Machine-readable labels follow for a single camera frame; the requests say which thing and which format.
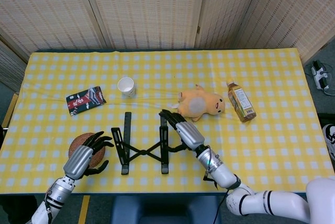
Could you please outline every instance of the bottle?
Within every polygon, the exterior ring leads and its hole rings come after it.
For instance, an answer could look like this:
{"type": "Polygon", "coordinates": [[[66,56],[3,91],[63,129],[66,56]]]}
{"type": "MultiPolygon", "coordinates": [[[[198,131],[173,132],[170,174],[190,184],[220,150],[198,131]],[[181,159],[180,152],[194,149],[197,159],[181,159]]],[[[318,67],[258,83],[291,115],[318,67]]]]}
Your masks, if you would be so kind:
{"type": "Polygon", "coordinates": [[[246,122],[256,117],[256,112],[242,88],[233,79],[227,81],[227,86],[229,100],[240,120],[246,122]]]}

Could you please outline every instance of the yellow checkered tablecloth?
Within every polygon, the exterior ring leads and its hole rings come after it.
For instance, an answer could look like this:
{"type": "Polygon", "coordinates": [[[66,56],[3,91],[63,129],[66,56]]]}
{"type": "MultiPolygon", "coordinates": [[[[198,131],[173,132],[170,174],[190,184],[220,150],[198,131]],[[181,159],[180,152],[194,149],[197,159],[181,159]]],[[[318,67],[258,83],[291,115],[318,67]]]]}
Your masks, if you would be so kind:
{"type": "MultiPolygon", "coordinates": [[[[126,111],[132,145],[147,149],[159,141],[158,112],[195,84],[224,96],[225,113],[195,125],[245,184],[301,192],[315,177],[334,177],[296,49],[34,53],[0,152],[0,193],[44,193],[63,176],[72,140],[101,130],[111,136],[111,127],[123,132],[126,111]],[[135,98],[121,97],[123,76],[134,79],[135,98]],[[257,112],[252,121],[239,121],[227,97],[228,77],[249,96],[257,112]],[[107,104],[71,117],[65,97],[97,85],[107,104]]],[[[169,129],[170,146],[179,145],[169,129]]],[[[160,155],[159,148],[153,153],[160,155]]],[[[133,160],[129,175],[120,174],[115,148],[105,159],[107,169],[78,181],[76,193],[216,192],[191,151],[170,153],[168,175],[148,156],[133,160]]]]}

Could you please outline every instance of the round coaster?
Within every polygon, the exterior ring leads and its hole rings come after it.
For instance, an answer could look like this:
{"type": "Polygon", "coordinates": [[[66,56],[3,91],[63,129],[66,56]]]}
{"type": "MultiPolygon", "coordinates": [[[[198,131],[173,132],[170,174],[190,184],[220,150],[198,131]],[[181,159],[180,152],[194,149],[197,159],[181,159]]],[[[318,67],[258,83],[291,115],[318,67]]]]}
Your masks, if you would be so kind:
{"type": "MultiPolygon", "coordinates": [[[[71,155],[75,151],[75,149],[77,149],[77,147],[82,145],[86,141],[86,139],[88,139],[92,135],[94,135],[94,133],[88,132],[88,133],[84,133],[84,134],[81,134],[78,137],[76,137],[72,141],[72,143],[69,147],[69,158],[71,157],[71,155]]],[[[106,151],[106,147],[103,147],[100,151],[98,151],[95,155],[93,155],[93,157],[90,161],[90,168],[96,167],[101,162],[101,160],[104,158],[105,151],[106,151]]]]}

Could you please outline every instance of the black folding stand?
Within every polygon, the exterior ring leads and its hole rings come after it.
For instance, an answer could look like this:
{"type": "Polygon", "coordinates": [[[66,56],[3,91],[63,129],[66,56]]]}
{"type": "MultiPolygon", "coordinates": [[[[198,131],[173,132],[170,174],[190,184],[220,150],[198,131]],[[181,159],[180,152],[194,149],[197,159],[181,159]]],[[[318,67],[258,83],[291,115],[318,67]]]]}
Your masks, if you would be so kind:
{"type": "MultiPolygon", "coordinates": [[[[124,128],[124,138],[122,139],[120,128],[115,127],[111,128],[111,133],[113,135],[113,139],[115,141],[115,147],[117,150],[117,154],[120,159],[120,163],[122,165],[121,174],[126,175],[129,174],[129,163],[136,157],[140,155],[148,155],[155,160],[161,162],[161,173],[168,174],[169,173],[169,151],[174,151],[175,148],[169,148],[169,130],[168,124],[165,118],[161,117],[161,126],[159,127],[159,136],[160,141],[154,144],[147,150],[139,150],[130,145],[130,128],[131,128],[131,113],[125,113],[125,128],[124,128]],[[161,157],[158,157],[151,153],[154,149],[160,147],[161,149],[161,157]],[[136,152],[133,156],[130,157],[130,150],[136,152]]],[[[178,150],[185,150],[186,147],[180,148],[177,147],[178,150]]]]}

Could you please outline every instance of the white cup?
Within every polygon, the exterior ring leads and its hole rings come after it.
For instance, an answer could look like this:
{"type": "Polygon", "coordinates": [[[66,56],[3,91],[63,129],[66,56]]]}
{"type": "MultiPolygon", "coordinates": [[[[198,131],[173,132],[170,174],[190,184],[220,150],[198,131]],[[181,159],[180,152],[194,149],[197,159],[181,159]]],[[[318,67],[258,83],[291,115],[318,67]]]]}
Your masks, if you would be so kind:
{"type": "Polygon", "coordinates": [[[118,89],[126,97],[133,97],[135,95],[135,84],[134,80],[130,77],[123,77],[117,83],[118,89]]]}

